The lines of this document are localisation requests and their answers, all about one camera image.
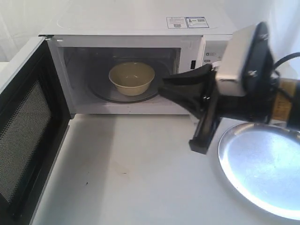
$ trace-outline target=black cable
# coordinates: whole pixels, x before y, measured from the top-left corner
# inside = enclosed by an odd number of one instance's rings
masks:
[[[295,53],[292,53],[292,54],[289,54],[289,55],[283,57],[282,59],[280,59],[279,61],[277,61],[274,64],[273,70],[277,69],[281,64],[285,63],[286,61],[297,58],[297,57],[300,57],[300,52],[295,52]]]

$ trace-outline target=label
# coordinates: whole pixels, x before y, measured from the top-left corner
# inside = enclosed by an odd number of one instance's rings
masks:
[[[186,17],[188,28],[209,28],[204,16]]]
[[[281,79],[279,86],[291,96],[294,96],[297,81]],[[292,103],[290,103],[289,100],[287,100],[282,94],[277,93],[273,108],[272,119],[287,122],[290,116],[292,106],[293,105]]]
[[[167,17],[169,29],[186,29],[188,28],[185,17]]]

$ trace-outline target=open microwave door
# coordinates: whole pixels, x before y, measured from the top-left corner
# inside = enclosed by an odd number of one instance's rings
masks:
[[[70,113],[44,37],[0,73],[0,224],[28,225]]]

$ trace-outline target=bowl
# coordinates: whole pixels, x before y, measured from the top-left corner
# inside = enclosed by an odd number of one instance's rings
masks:
[[[109,80],[121,94],[127,96],[143,94],[149,88],[154,76],[154,69],[142,62],[121,63],[109,72]]]

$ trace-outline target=microwave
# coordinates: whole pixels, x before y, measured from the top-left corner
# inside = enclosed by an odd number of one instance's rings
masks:
[[[69,1],[0,74],[0,224],[29,224],[75,114],[189,114],[162,79],[220,61],[234,31],[209,0]],[[128,61],[155,71],[140,96],[109,82]]]

